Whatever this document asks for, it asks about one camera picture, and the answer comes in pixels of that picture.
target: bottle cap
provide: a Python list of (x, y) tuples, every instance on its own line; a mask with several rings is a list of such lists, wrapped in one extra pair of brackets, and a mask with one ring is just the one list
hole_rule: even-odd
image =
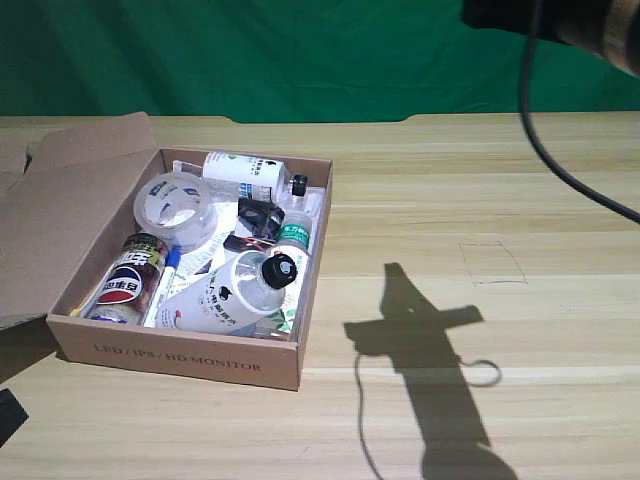
[(298, 271), (296, 264), (289, 255), (277, 253), (267, 258), (262, 264), (262, 276), (271, 288), (280, 290), (292, 283)]
[(307, 193), (307, 181), (309, 179), (306, 175), (294, 175), (293, 184), (291, 185), (291, 194), (296, 197), (304, 197)]

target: marker pen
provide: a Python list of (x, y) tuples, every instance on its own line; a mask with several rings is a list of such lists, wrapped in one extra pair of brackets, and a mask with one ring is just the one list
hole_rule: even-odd
[(171, 284), (173, 283), (173, 277), (176, 274), (176, 268), (178, 268), (179, 264), (180, 250), (171, 250), (169, 252), (169, 255), (167, 255), (167, 263), (164, 267), (162, 277), (160, 277), (158, 288), (153, 294), (153, 299), (151, 300), (149, 309), (144, 316), (142, 325), (144, 325), (145, 327), (156, 326), (156, 315), (158, 314), (158, 307), (162, 305), (162, 303), (167, 299), (167, 295), (169, 294), (169, 290), (171, 289)]

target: blue marker cap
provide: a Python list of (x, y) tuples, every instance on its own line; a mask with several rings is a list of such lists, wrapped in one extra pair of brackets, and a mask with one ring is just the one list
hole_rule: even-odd
[(173, 268), (178, 268), (178, 265), (180, 264), (180, 250), (177, 249), (173, 249), (169, 252), (169, 255), (167, 255), (167, 267), (173, 267)]

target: green bottle label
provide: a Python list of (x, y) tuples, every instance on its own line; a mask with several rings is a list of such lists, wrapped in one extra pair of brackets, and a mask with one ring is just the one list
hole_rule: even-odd
[(286, 239), (297, 240), (304, 245), (304, 248), (309, 247), (309, 232), (302, 225), (289, 223), (282, 227), (280, 230), (280, 240)]

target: box flap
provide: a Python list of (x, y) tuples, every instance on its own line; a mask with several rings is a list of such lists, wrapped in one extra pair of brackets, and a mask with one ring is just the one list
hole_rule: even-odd
[(45, 136), (27, 174), (156, 148), (144, 112), (110, 118)]
[(27, 139), (0, 142), (0, 198), (22, 178), (27, 165)]
[(26, 175), (5, 196), (0, 318), (13, 318), (3, 323), (20, 323), (53, 308), (123, 199), (132, 208), (155, 152)]

